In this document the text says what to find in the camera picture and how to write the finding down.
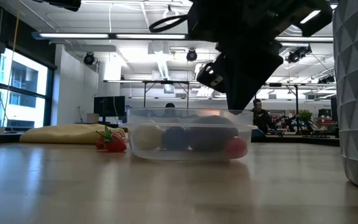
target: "desk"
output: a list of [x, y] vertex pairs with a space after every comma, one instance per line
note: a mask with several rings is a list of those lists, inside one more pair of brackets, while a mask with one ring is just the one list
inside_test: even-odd
[[338, 147], [251, 144], [226, 164], [0, 145], [0, 223], [356, 223]]

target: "black jacket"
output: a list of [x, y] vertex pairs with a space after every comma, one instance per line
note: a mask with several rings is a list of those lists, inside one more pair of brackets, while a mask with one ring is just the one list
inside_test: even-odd
[[269, 114], [265, 110], [260, 110], [259, 112], [254, 109], [251, 110], [254, 112], [254, 125], [258, 126], [258, 128], [263, 132], [267, 133], [267, 126], [272, 129], [275, 129], [275, 125], [272, 122]]

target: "potted plant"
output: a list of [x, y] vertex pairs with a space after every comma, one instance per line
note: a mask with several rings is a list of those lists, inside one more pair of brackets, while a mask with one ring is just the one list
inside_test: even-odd
[[300, 112], [298, 115], [299, 121], [301, 121], [305, 124], [306, 129], [308, 130], [309, 133], [313, 132], [313, 129], [310, 126], [312, 115], [313, 115], [313, 113], [311, 113], [308, 110], [304, 110], [304, 111]]

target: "yellow cushion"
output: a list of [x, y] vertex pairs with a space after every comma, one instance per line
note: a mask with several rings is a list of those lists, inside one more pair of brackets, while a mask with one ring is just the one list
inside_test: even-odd
[[[125, 136], [121, 128], [109, 128], [113, 133]], [[69, 124], [46, 126], [26, 131], [20, 142], [55, 144], [94, 144], [100, 137], [96, 131], [104, 131], [101, 124]]]

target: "navy ball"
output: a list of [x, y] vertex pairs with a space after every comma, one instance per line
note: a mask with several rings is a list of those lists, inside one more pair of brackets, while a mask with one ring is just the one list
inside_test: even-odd
[[[204, 116], [193, 122], [196, 124], [231, 124], [234, 123], [221, 116]], [[223, 151], [226, 144], [239, 135], [237, 128], [192, 127], [188, 130], [190, 147], [199, 152]]]
[[189, 147], [186, 129], [183, 127], [168, 128], [162, 136], [164, 149], [181, 151]]

